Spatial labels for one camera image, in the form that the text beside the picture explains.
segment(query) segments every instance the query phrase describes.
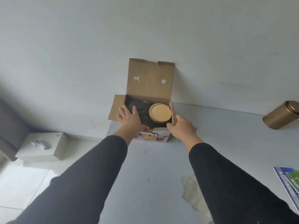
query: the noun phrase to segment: gold canister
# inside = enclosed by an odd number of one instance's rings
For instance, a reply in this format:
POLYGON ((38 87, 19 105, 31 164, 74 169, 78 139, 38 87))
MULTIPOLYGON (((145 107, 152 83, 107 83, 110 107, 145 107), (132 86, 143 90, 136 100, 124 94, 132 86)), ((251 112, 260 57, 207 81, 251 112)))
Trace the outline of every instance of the gold canister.
POLYGON ((299 103, 286 101, 263 117, 263 122, 271 129, 278 130, 299 118, 299 103))

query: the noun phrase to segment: person's right hand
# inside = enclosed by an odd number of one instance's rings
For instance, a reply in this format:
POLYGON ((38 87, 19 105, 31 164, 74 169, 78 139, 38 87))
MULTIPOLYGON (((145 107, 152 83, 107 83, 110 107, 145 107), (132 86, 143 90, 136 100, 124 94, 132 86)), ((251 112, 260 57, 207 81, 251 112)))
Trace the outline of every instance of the person's right hand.
POLYGON ((178 119, 177 124, 174 126, 171 123, 167 124, 167 128, 177 139, 181 140, 190 151, 192 147, 203 141, 196 135, 197 128, 193 126, 191 121, 182 116, 176 115, 178 119))

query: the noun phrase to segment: gray curtain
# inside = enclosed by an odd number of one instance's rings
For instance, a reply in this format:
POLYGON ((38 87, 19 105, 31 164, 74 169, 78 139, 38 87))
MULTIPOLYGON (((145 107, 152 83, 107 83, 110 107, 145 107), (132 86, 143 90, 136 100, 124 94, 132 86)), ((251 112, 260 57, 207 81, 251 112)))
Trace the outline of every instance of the gray curtain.
POLYGON ((15 161, 15 155, 28 133, 28 125, 0 100, 0 152, 9 160, 15 161))

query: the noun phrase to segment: cardboard box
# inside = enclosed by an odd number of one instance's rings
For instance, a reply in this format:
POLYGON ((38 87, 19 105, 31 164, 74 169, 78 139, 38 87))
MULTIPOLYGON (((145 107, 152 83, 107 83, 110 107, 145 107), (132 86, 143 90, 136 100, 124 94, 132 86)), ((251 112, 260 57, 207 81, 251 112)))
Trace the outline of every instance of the cardboard box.
MULTIPOLYGON (((127 105, 133 99, 147 101, 149 105, 163 103, 170 107, 171 123, 176 124, 176 114, 171 101, 174 75, 174 63, 150 62, 142 59, 129 60, 129 72, 126 95, 115 95, 108 119, 117 121, 118 108, 127 105)), ((167 128, 153 128, 137 134, 134 139, 144 141, 167 142, 170 132, 167 128)))

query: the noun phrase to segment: black long-sleeve shirt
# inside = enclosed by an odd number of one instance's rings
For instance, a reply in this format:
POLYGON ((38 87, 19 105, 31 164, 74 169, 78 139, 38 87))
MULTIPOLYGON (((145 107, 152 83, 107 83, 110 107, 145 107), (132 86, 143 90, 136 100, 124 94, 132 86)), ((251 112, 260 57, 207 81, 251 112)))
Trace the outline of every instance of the black long-sleeve shirt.
MULTIPOLYGON (((121 137, 103 139, 9 224, 98 224, 128 151, 121 137)), ((189 160, 215 224, 299 223, 287 203, 206 143, 189 160)))

